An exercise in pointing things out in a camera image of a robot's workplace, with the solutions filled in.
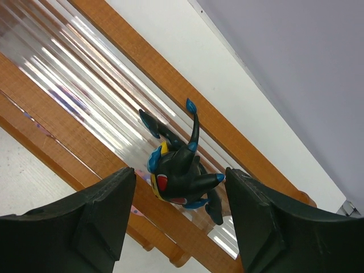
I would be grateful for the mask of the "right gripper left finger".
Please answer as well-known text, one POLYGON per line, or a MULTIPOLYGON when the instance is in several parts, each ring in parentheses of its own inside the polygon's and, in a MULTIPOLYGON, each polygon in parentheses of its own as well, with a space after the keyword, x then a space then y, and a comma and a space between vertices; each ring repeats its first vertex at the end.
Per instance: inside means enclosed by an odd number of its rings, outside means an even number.
POLYGON ((72 195, 1 217, 1 272, 113 272, 136 186, 122 168, 72 195))

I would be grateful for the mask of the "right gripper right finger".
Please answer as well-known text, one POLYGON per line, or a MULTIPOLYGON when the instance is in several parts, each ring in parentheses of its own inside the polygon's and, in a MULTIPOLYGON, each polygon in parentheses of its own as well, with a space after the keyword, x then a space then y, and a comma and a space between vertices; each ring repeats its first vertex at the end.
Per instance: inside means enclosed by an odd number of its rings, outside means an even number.
POLYGON ((297 201, 226 169, 244 272, 363 272, 363 218, 297 201))

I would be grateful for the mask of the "purple bunny donut toy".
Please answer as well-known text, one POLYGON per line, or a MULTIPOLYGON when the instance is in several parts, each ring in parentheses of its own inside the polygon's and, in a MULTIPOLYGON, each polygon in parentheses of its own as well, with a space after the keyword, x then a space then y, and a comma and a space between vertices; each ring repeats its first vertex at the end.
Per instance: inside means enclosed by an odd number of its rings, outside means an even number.
POLYGON ((136 186, 133 197, 131 212, 137 216, 144 217, 143 212, 149 209, 155 200, 149 183, 146 181, 146 173, 135 169, 136 186))

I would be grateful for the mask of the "black winged bird toy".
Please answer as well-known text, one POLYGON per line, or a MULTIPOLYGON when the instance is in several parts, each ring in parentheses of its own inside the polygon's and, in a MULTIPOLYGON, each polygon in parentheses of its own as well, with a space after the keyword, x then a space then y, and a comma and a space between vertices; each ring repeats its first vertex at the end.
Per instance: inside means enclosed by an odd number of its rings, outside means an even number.
POLYGON ((211 220, 222 225, 222 205, 216 187, 224 181, 225 175, 207 172, 200 162, 197 155, 200 136, 197 107, 189 98, 185 107, 193 116, 193 130, 188 143, 155 117, 139 109, 139 116, 149 132, 157 139, 166 139, 153 150, 147 161, 151 188, 162 201, 186 209, 204 207, 211 220))

